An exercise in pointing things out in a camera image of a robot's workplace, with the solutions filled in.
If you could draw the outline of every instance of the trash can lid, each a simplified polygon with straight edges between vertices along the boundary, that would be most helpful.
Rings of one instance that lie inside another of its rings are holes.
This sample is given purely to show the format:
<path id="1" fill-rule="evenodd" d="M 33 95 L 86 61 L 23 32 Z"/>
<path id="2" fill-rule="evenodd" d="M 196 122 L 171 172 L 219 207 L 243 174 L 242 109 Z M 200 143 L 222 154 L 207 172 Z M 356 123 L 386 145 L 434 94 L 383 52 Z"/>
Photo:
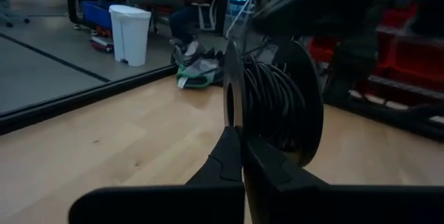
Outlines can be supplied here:
<path id="1" fill-rule="evenodd" d="M 124 15 L 130 18 L 136 19 L 148 19 L 151 16 L 151 12 L 147 12 L 145 10 L 134 8 L 131 6 L 123 6 L 123 5 L 112 5 L 109 9 L 110 13 L 117 13 L 120 15 Z"/>

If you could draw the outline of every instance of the red storage bin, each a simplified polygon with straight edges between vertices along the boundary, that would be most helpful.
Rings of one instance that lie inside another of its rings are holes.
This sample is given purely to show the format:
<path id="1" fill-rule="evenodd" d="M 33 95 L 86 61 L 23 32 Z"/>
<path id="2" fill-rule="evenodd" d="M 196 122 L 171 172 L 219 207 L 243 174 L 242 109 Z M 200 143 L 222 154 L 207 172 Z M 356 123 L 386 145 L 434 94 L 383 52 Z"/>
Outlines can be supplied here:
<path id="1" fill-rule="evenodd" d="M 404 27 L 416 13 L 416 5 L 407 9 L 388 10 L 384 13 L 382 26 Z M 444 92 L 444 42 L 400 36 L 388 31 L 378 32 L 379 59 L 373 75 L 424 89 Z M 315 37 L 309 51 L 317 62 L 329 62 L 333 56 L 336 40 L 333 37 Z M 357 88 L 365 93 L 381 96 L 390 101 L 413 105 L 435 99 L 402 91 L 386 85 L 373 85 L 360 81 Z"/>
<path id="2" fill-rule="evenodd" d="M 410 3 L 406 8 L 388 9 L 382 13 L 381 26 L 402 28 L 407 21 L 416 15 L 416 4 Z"/>
<path id="3" fill-rule="evenodd" d="M 166 13 L 166 14 L 171 14 L 173 12 L 173 9 L 166 7 L 166 6 L 158 6 L 156 8 L 156 10 L 158 12 L 162 12 L 162 13 Z"/>
<path id="4" fill-rule="evenodd" d="M 399 40 L 394 55 L 395 61 L 388 78 L 444 92 L 444 44 Z"/>

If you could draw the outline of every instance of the cable spool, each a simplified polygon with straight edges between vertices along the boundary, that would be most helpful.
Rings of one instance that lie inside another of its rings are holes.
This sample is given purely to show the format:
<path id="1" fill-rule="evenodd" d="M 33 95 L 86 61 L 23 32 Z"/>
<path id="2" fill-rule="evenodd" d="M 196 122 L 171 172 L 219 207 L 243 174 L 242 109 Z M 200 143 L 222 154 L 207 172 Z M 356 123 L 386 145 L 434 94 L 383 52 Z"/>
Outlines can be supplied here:
<path id="1" fill-rule="evenodd" d="M 242 137 L 260 136 L 295 153 L 300 166 L 316 154 L 323 128 L 323 101 L 316 68 L 297 42 L 283 42 L 273 64 L 242 56 L 230 41 L 225 52 L 225 124 Z"/>

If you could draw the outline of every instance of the white trash can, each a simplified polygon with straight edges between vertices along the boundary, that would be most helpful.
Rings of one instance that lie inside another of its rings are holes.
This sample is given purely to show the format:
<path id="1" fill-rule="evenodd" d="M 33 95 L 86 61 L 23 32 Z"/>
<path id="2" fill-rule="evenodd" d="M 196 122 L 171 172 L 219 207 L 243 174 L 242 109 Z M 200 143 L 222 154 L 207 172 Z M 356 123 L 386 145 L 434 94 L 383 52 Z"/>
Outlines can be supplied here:
<path id="1" fill-rule="evenodd" d="M 112 39 L 116 61 L 132 67 L 145 64 L 151 12 L 130 6 L 110 6 Z"/>

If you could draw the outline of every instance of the black floor edge trim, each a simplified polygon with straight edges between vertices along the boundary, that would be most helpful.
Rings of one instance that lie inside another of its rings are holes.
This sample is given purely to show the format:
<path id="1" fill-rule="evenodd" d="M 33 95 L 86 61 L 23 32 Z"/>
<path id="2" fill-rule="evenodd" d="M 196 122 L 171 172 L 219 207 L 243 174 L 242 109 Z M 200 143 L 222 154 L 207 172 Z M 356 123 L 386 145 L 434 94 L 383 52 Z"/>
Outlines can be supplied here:
<path id="1" fill-rule="evenodd" d="M 390 114 L 390 112 L 384 113 L 376 110 L 374 105 L 368 105 L 359 101 L 350 100 L 343 103 L 327 103 L 333 107 L 337 107 L 341 110 L 345 110 L 354 114 L 358 114 L 367 119 L 372 119 L 380 123 L 387 124 L 394 128 L 399 128 L 415 135 L 420 135 L 428 139 L 432 139 L 439 143 L 444 143 L 444 130 L 436 128 L 433 124 L 405 121 L 404 118 Z"/>
<path id="2" fill-rule="evenodd" d="M 67 17 L 66 15 L 27 15 L 28 17 Z"/>
<path id="3" fill-rule="evenodd" d="M 19 110 L 15 114 L 9 114 L 6 117 L 0 118 L 0 135 L 51 119 L 155 80 L 166 78 L 167 76 L 174 75 L 176 72 L 177 66 L 172 64 L 145 74 L 99 85 L 83 92 L 34 105 L 28 109 Z"/>
<path id="4" fill-rule="evenodd" d="M 11 42 L 14 42 L 15 44 L 18 44 L 18 45 L 20 45 L 20 46 L 22 46 L 22 47 L 24 47 L 24 48 L 26 48 L 28 50 L 31 50 L 31 51 L 33 51 L 35 53 L 38 53 L 38 54 L 44 56 L 45 58 L 49 58 L 52 61 L 56 61 L 59 64 L 63 64 L 66 67 L 69 67 L 69 68 L 74 69 L 74 70 L 76 70 L 78 72 L 81 72 L 81 73 L 83 73 L 83 74 L 85 74 L 87 76 L 90 76 L 90 77 L 93 77 L 93 78 L 95 78 L 97 80 L 100 80 L 100 81 L 102 81 L 104 83 L 107 83 L 107 82 L 111 81 L 110 79 L 107 79 L 107 78 L 102 77 L 102 76 L 100 76 L 100 75 L 98 75 L 98 74 L 96 74 L 96 73 L 94 73 L 92 71 L 88 71 L 88 70 L 86 70 L 86 69 L 84 69 L 82 67 L 78 67 L 75 64 L 72 64 L 72 63 L 67 62 L 65 60 L 62 60 L 60 58 L 57 58 L 54 55 L 51 55 L 51 54 L 47 53 L 46 51 L 40 50 L 39 48 L 35 48 L 34 46 L 30 46 L 29 44 L 23 43 L 20 40 L 16 40 L 13 37 L 9 37 L 7 35 L 4 35 L 3 33 L 0 33 L 0 37 L 4 38 L 5 40 L 9 40 Z"/>

